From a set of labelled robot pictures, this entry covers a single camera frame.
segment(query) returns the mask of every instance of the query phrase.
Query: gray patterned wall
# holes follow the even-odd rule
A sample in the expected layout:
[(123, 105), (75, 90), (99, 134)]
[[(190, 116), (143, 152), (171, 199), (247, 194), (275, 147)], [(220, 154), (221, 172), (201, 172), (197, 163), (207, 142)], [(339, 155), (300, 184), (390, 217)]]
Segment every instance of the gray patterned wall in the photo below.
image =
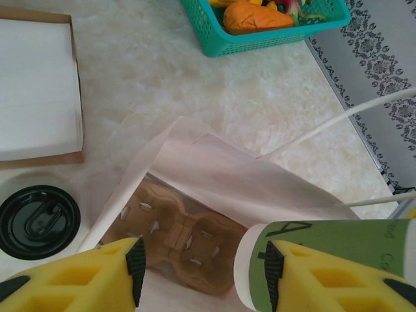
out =
[[(416, 85), (416, 0), (346, 0), (350, 24), (307, 44), (345, 109)], [(352, 118), (395, 189), (416, 187), (416, 99)]]

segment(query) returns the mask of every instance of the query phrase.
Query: teal plastic basket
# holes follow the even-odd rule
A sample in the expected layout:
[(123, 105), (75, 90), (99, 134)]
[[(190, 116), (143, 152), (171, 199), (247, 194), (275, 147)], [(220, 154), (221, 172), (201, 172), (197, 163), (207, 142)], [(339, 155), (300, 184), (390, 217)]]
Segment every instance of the teal plastic basket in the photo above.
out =
[(328, 18), (328, 21), (303, 19), (299, 21), (301, 26), (298, 27), (232, 36), (226, 33), (218, 22), (222, 20), (224, 10), (211, 8), (208, 0), (181, 1), (200, 40), (203, 52), (208, 57), (302, 41), (320, 31), (344, 27), (351, 20), (345, 0), (312, 0), (311, 5), (304, 6), (302, 10), (308, 14), (322, 14)]

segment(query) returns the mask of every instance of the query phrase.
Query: green paper cup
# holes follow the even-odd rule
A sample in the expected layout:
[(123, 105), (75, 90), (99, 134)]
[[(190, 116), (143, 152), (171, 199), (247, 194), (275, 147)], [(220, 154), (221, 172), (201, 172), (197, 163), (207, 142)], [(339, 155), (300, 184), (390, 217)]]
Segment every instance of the green paper cup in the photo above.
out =
[(251, 227), (234, 264), (237, 294), (243, 304), (275, 312), (261, 256), (270, 240), (290, 241), (363, 265), (386, 270), (416, 285), (416, 220), (335, 220), (274, 222)]

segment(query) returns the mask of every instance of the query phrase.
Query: paper bag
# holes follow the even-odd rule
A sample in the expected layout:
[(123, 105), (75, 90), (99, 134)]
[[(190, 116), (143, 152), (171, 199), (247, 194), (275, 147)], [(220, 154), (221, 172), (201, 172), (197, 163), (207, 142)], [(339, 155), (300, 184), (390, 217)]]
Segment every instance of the paper bag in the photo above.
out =
[[(179, 118), (137, 153), (79, 251), (96, 246), (147, 173), (247, 228), (271, 221), (357, 218), (348, 208), (335, 208), (336, 197), (256, 157), (197, 121)], [(208, 296), (147, 270), (138, 310), (246, 308), (235, 288), (222, 298)]]

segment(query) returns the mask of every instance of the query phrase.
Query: marble table surface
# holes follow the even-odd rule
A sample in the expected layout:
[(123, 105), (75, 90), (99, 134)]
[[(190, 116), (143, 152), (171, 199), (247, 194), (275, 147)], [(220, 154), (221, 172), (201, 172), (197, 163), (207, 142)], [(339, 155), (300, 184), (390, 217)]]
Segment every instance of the marble table surface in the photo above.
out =
[[(85, 122), (85, 163), (0, 171), (0, 183), (15, 188), (52, 179), (83, 209), (97, 211), (134, 154), (178, 116), (192, 116), (230, 141), (266, 153), (343, 111), (303, 42), (207, 58), (179, 0), (0, 5), (73, 16)], [(349, 120), (272, 161), (344, 202), (391, 194)], [(386, 218), (395, 206), (355, 212)], [(57, 257), (71, 254), (89, 225), (84, 222), (72, 247)], [(0, 280), (25, 267), (26, 261), (6, 261)]]

